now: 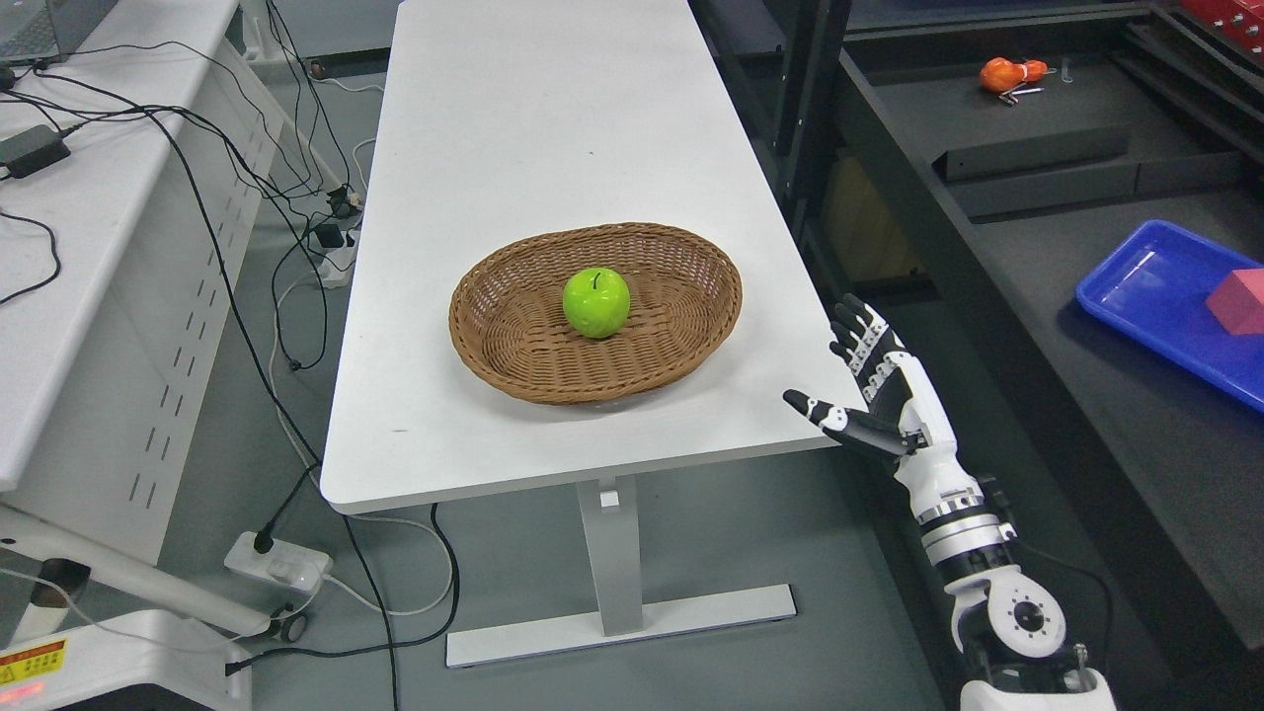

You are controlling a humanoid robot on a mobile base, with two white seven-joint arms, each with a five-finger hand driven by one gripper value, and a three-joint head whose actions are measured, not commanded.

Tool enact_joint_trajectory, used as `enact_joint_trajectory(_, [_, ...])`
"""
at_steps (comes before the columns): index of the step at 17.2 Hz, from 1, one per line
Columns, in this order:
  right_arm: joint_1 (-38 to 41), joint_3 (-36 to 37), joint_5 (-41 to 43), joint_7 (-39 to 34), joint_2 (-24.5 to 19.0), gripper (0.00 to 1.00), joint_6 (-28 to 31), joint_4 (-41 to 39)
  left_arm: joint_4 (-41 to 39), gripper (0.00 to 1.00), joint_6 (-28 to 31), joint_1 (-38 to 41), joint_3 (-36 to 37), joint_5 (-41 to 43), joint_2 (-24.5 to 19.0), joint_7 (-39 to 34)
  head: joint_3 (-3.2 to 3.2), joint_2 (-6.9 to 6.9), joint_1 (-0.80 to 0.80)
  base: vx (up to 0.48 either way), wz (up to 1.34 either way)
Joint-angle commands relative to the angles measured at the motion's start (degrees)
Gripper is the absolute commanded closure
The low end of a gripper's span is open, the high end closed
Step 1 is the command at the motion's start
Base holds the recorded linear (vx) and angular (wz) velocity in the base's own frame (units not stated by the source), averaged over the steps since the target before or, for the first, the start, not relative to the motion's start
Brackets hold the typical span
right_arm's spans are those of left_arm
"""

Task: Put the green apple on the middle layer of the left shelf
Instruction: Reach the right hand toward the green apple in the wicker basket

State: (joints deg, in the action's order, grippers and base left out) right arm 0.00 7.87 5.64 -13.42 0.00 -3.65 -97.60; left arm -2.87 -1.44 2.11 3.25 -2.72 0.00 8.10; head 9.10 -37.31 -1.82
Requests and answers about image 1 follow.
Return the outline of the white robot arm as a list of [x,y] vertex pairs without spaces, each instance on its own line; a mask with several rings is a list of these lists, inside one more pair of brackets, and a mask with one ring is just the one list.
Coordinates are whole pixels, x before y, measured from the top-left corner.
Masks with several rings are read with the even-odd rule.
[[1060,603],[1014,559],[1006,509],[958,492],[916,517],[921,548],[953,598],[951,631],[968,671],[962,710],[1115,710],[1107,679],[1071,641]]

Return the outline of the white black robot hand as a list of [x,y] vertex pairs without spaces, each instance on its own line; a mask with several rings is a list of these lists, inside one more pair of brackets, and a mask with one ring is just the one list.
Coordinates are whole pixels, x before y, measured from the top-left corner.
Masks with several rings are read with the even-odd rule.
[[841,445],[892,466],[921,526],[985,514],[983,490],[958,462],[958,440],[942,400],[889,320],[857,296],[844,295],[830,329],[830,350],[844,361],[865,409],[798,390],[786,390],[784,401]]

